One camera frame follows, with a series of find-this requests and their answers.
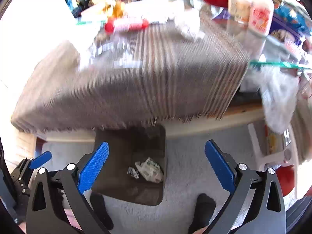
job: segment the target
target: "brown striped cloth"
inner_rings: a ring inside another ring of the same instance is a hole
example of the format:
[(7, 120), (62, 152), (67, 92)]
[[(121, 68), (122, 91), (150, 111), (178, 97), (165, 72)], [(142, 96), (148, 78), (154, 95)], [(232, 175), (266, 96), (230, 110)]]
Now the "brown striped cloth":
[(205, 37), (196, 42), (184, 39), (173, 23), (128, 33), (129, 52), (139, 67), (117, 68), (99, 55), (79, 70), (80, 54), (69, 41), (61, 43), (36, 66), (12, 124), (20, 131), (45, 132), (221, 118), (249, 55), (208, 16), (200, 17)]

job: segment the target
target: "gray floor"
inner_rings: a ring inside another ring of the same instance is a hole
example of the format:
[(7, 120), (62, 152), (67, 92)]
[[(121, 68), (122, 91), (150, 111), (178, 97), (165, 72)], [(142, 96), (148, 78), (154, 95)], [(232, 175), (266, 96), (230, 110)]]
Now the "gray floor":
[[(249, 168), (255, 168), (247, 126), (168, 139), (168, 168), (162, 203), (151, 207), (105, 197), (107, 212), (114, 223), (111, 233), (187, 233), (196, 198), (203, 192), (216, 201), (215, 216), (229, 193), (222, 189), (205, 157), (204, 145), (209, 139), (213, 139), (222, 151), (230, 153), (237, 162), (244, 162)], [(45, 167), (48, 170), (63, 169), (66, 164), (77, 162), (83, 154), (91, 152), (92, 149), (93, 144), (47, 143), (43, 151), (51, 151), (53, 157)], [(242, 221), (243, 217), (237, 220), (236, 225)]]

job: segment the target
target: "foot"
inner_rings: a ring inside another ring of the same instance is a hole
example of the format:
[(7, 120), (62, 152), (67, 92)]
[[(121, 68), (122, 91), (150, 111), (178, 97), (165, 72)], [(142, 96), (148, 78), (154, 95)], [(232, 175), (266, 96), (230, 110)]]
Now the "foot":
[(193, 222), (188, 228), (188, 234), (193, 234), (195, 231), (208, 226), (209, 221), (216, 208), (216, 202), (207, 196), (205, 193), (197, 197)]
[(90, 196), (90, 202), (93, 207), (93, 211), (107, 230), (112, 230), (114, 224), (110, 216), (106, 212), (105, 202), (103, 195), (92, 192)]

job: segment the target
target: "metal screw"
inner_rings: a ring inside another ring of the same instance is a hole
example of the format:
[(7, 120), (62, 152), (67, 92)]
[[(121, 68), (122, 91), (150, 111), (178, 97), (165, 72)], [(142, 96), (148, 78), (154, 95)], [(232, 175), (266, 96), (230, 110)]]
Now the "metal screw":
[(43, 174), (45, 171), (46, 171), (46, 169), (43, 167), (38, 170), (39, 174)]
[(238, 165), (238, 168), (240, 168), (241, 170), (246, 170), (247, 169), (247, 165), (245, 165), (244, 163), (240, 163), (239, 165)]
[(75, 169), (76, 165), (74, 163), (70, 163), (69, 165), (67, 165), (67, 170), (73, 170)]
[(269, 168), (269, 169), (268, 169), (268, 172), (271, 173), (271, 174), (274, 174), (274, 173), (275, 173), (274, 169), (272, 169), (272, 168)]

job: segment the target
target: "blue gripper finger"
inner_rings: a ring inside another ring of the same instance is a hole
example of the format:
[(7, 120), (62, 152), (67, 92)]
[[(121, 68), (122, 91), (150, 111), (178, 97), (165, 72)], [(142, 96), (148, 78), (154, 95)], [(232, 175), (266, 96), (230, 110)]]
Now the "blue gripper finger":
[(45, 164), (46, 162), (48, 162), (51, 158), (52, 158), (51, 152), (46, 151), (30, 162), (29, 169), (31, 170), (37, 169), (43, 164)]
[(79, 181), (77, 188), (81, 194), (84, 191), (91, 189), (96, 177), (99, 175), (109, 154), (109, 147), (107, 142), (103, 142), (96, 152), (91, 156), (85, 167), (79, 174)]
[(235, 192), (235, 175), (229, 165), (224, 160), (220, 153), (220, 149), (216, 146), (213, 140), (209, 140), (205, 144), (205, 155), (210, 162), (213, 171), (218, 177), (219, 182), (224, 190), (233, 194)]

